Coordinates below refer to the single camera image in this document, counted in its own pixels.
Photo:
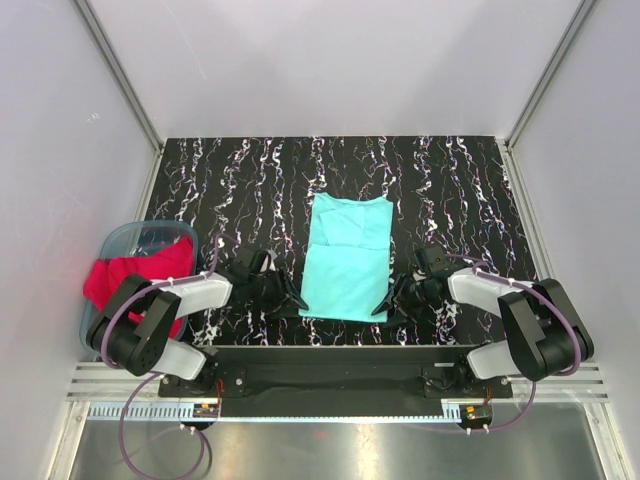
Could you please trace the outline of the teal t shirt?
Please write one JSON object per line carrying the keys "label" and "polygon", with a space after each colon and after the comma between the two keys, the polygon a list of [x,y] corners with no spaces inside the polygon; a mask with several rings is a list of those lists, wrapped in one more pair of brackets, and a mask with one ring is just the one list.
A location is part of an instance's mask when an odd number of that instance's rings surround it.
{"label": "teal t shirt", "polygon": [[301,297],[302,317],[384,323],[374,310],[389,290],[393,204],[314,196]]}

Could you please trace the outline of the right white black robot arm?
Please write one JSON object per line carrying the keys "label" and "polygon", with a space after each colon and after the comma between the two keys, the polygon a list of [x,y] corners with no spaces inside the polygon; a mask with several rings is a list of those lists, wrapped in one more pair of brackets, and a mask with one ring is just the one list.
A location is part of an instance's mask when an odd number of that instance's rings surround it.
{"label": "right white black robot arm", "polygon": [[521,376],[538,382],[569,376],[593,357],[594,342],[562,285],[551,278],[516,281],[454,264],[402,275],[389,288],[375,314],[392,312],[416,322],[428,303],[449,297],[501,319],[506,338],[478,346],[454,371],[454,384],[466,396],[486,389],[490,379]]}

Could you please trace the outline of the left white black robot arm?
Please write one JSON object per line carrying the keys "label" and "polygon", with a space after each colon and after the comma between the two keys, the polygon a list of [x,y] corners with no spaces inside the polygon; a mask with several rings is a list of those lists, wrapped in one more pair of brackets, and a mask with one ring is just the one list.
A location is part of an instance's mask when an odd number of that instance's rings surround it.
{"label": "left white black robot arm", "polygon": [[176,319],[228,305],[255,304],[278,312],[306,310],[299,289],[282,269],[245,277],[203,272],[192,277],[149,281],[126,277],[86,332],[86,343],[116,369],[140,377],[159,373],[181,378],[196,396],[215,386],[216,372],[201,350],[170,337]]}

